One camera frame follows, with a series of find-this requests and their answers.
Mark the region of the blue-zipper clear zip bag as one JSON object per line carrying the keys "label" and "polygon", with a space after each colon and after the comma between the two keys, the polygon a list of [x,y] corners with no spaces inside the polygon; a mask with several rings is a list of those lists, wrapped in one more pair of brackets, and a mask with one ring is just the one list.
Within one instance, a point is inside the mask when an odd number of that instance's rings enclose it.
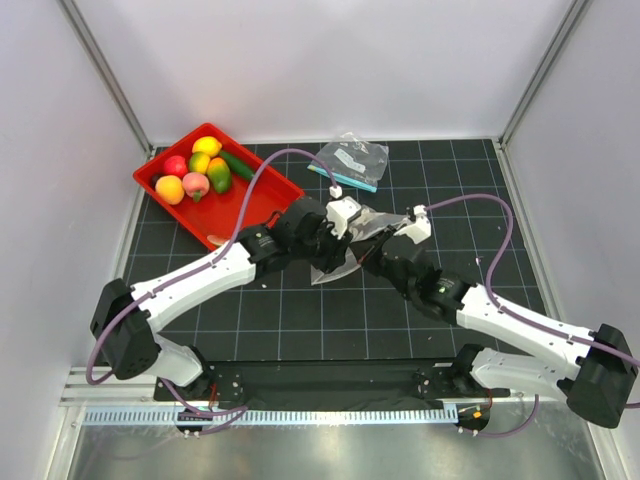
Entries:
{"label": "blue-zipper clear zip bag", "polygon": [[315,155],[327,168],[312,160],[307,169],[329,178],[333,173],[337,183],[376,193],[389,161],[389,147],[371,143],[352,132],[336,137]]}

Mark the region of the pink toy peach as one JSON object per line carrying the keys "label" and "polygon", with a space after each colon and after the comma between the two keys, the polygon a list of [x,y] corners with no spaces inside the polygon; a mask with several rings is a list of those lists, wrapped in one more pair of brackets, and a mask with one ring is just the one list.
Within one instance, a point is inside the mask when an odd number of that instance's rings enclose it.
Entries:
{"label": "pink toy peach", "polygon": [[204,174],[190,172],[183,177],[182,187],[185,194],[195,203],[198,203],[209,193],[210,184],[208,178]]}

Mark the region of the yellow toy lemon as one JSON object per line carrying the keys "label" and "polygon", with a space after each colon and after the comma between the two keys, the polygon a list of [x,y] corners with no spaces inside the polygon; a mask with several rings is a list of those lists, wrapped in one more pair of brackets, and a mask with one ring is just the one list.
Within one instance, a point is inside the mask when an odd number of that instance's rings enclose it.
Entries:
{"label": "yellow toy lemon", "polygon": [[204,153],[210,158],[215,158],[222,150],[222,143],[214,136],[198,138],[192,145],[193,153]]}

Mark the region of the red toy apple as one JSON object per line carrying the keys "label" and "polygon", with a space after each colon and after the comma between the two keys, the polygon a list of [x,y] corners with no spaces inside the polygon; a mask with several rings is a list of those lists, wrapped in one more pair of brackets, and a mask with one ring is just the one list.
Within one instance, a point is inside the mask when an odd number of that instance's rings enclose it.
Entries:
{"label": "red toy apple", "polygon": [[172,155],[165,159],[162,167],[164,175],[172,175],[182,179],[189,172],[186,159],[181,155]]}

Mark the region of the orange toy fruit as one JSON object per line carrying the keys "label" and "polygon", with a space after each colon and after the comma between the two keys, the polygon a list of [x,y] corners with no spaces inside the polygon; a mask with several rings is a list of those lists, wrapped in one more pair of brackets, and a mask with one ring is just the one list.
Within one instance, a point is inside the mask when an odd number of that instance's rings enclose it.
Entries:
{"label": "orange toy fruit", "polygon": [[155,183],[155,192],[169,205],[178,205],[185,196],[182,180],[175,175],[161,176]]}

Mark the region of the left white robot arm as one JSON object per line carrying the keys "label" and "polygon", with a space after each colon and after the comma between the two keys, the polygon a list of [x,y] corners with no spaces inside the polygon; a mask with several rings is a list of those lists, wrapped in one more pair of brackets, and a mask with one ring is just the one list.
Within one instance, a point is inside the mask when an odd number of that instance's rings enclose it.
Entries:
{"label": "left white robot arm", "polygon": [[322,205],[301,197],[273,223],[245,227],[214,252],[157,279],[132,287],[114,281],[103,291],[96,348],[111,376],[129,380],[149,374],[167,380],[190,400],[208,395],[212,379],[203,359],[161,331],[210,298],[284,270],[304,259],[331,272],[345,262],[349,224],[360,205],[351,197]]}

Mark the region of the green orange toy mango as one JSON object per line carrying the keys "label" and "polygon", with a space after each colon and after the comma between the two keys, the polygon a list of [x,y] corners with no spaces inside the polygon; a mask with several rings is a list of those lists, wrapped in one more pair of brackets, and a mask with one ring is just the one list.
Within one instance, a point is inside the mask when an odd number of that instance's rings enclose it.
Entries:
{"label": "green orange toy mango", "polygon": [[206,176],[216,193],[226,193],[232,184],[231,171],[221,157],[211,159]]}

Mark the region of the toy watermelon slice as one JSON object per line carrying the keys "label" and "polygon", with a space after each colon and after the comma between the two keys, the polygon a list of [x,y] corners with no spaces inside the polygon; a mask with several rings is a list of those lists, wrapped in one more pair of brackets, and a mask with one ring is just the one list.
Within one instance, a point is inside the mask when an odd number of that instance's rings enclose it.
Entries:
{"label": "toy watermelon slice", "polygon": [[225,246],[225,245],[227,245],[229,243],[233,243],[233,240],[231,240],[229,238],[223,238],[223,237],[220,237],[220,236],[217,236],[217,235],[212,235],[212,234],[208,235],[206,237],[206,240],[211,246],[213,246],[215,248],[220,248],[220,247],[223,247],[223,246]]}

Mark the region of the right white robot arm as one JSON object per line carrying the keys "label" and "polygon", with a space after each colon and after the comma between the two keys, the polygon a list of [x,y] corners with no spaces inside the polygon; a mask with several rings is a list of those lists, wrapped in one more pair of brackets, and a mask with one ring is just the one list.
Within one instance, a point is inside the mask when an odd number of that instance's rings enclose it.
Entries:
{"label": "right white robot arm", "polygon": [[492,336],[518,349],[501,354],[470,346],[450,372],[463,396],[509,389],[565,403],[580,418],[615,429],[639,373],[624,334],[562,323],[528,310],[454,272],[434,266],[424,242],[383,231],[351,247],[368,273],[388,280],[422,315]]}

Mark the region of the white-spotted clear zip bag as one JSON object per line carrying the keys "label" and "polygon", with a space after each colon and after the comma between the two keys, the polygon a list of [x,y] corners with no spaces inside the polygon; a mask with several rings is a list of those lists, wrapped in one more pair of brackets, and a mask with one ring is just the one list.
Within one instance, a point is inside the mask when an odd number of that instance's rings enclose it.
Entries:
{"label": "white-spotted clear zip bag", "polygon": [[[349,224],[348,231],[353,235],[352,241],[359,242],[373,238],[387,227],[398,227],[404,221],[404,215],[378,212],[367,205],[363,205],[360,215]],[[357,263],[356,256],[351,249],[348,249],[345,254],[345,262],[330,273],[324,273],[315,267],[311,267],[311,285],[315,286],[337,281],[352,274],[359,268],[360,265]]]}

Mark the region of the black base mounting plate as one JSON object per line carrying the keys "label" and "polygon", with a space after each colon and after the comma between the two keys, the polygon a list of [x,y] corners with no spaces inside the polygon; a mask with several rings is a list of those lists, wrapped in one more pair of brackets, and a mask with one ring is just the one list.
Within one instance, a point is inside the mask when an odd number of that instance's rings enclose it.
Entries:
{"label": "black base mounting plate", "polygon": [[507,398],[482,387],[452,358],[382,360],[218,361],[210,383],[188,402],[214,399],[223,409],[261,411],[402,411],[439,408],[449,400]]}

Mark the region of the small yellow-green toy fruit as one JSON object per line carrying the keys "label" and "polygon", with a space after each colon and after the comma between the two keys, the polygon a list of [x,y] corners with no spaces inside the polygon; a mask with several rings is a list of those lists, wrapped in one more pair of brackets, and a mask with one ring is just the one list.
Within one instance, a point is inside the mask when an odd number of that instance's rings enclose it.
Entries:
{"label": "small yellow-green toy fruit", "polygon": [[194,152],[188,161],[188,169],[190,172],[205,174],[211,158],[204,152]]}

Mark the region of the green toy cucumber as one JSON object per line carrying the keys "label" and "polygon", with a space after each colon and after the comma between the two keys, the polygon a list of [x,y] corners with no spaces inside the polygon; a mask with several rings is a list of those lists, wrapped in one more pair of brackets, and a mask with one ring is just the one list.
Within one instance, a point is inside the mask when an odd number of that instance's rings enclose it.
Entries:
{"label": "green toy cucumber", "polygon": [[251,181],[253,179],[255,172],[244,161],[225,150],[221,150],[219,156],[226,162],[228,168],[237,176],[246,181]]}

